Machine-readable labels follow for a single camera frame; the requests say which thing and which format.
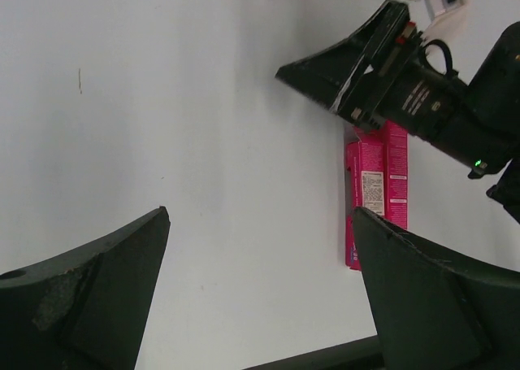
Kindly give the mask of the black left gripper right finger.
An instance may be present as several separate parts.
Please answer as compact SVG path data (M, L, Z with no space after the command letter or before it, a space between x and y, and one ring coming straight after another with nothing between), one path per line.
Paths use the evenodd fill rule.
M353 211L354 241L388 369L517 369L519 274Z

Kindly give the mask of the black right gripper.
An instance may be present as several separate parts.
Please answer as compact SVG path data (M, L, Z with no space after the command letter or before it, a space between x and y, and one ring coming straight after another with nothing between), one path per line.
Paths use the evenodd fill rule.
M392 121L424 141L467 130L464 84L446 44L445 72L428 62L409 7L385 0L357 30L316 54L280 67L275 78L333 114L366 129Z

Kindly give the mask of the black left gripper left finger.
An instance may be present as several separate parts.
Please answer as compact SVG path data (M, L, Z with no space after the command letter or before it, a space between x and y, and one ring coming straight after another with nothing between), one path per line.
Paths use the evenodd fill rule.
M156 208L97 240L1 275L3 369L133 369L170 220Z

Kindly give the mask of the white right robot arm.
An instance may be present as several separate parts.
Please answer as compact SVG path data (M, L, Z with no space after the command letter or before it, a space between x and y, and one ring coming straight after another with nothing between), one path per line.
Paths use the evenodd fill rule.
M393 122L467 166L470 178L498 175L487 195L518 218L518 24L501 34L466 83L448 45L425 41L407 4L385 0L344 40L275 76L363 131Z

